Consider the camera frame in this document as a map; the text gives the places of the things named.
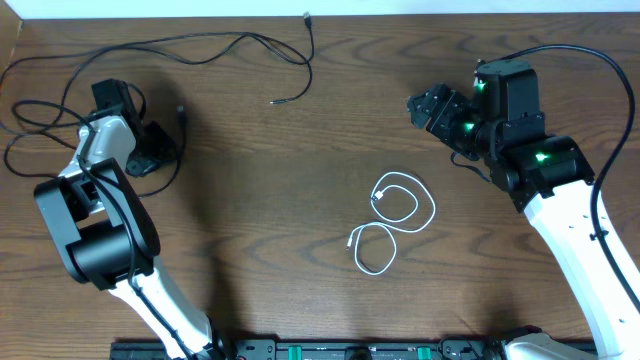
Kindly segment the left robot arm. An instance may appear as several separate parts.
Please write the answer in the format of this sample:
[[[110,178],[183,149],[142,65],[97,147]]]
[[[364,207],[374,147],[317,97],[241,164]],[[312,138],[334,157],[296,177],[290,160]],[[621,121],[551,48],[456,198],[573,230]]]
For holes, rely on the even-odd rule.
[[[179,164],[186,148],[144,123],[135,89],[116,79],[93,85],[96,109],[81,120],[73,158],[35,188],[35,202],[69,275],[128,304],[169,358],[233,359],[236,348],[168,274],[155,225],[128,181]]]

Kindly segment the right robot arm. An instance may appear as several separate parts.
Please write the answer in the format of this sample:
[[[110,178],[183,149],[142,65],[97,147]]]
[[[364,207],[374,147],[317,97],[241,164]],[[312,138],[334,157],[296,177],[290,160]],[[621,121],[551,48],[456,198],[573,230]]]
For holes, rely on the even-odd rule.
[[[438,83],[407,102],[411,122],[455,153],[484,161],[487,181],[544,239],[589,325],[597,359],[639,356],[639,269],[596,192],[577,143],[545,131],[526,61],[480,63],[471,98]]]

